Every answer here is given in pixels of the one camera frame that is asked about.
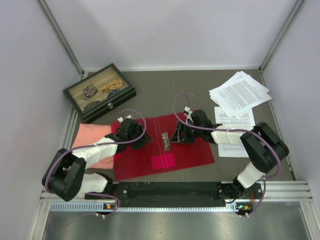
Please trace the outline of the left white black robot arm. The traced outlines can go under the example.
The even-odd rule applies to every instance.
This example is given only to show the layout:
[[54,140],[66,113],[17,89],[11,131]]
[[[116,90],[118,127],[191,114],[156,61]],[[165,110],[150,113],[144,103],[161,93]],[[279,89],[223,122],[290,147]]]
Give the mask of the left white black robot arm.
[[131,118],[120,118],[115,133],[103,136],[95,143],[57,151],[43,178],[42,185],[48,193],[68,202],[79,194],[98,194],[109,198],[114,191],[111,180],[101,174],[86,174],[86,169],[100,160],[113,157],[131,146],[140,149],[150,142],[147,123]]

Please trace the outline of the metal folder clip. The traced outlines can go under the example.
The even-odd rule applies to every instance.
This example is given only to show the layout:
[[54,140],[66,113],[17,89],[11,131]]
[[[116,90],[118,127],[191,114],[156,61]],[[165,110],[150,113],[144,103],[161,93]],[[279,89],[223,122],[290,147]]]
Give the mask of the metal folder clip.
[[164,145],[164,150],[169,151],[171,149],[170,140],[167,132],[161,134],[161,139]]

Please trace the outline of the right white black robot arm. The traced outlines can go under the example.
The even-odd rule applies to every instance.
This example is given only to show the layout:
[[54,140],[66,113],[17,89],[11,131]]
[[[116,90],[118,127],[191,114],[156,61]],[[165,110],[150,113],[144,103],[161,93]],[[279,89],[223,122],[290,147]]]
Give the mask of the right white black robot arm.
[[201,138],[210,144],[226,144],[245,149],[250,162],[231,184],[233,198],[245,198],[249,195],[252,186],[274,167],[280,168],[281,161],[290,153],[287,145],[265,122],[239,129],[222,123],[213,124],[201,109],[192,111],[187,106],[183,114],[186,119],[177,119],[176,130],[170,140],[172,143],[189,144]]

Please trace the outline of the red plastic folder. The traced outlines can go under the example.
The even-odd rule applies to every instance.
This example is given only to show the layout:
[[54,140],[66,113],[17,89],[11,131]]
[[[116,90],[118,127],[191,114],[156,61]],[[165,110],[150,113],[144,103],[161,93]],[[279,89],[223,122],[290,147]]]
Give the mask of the red plastic folder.
[[194,143],[170,143],[164,149],[162,133],[171,138],[177,126],[174,114],[146,118],[146,132],[152,142],[134,150],[131,145],[114,156],[113,170],[117,181],[161,174],[215,163],[211,145],[201,138]]

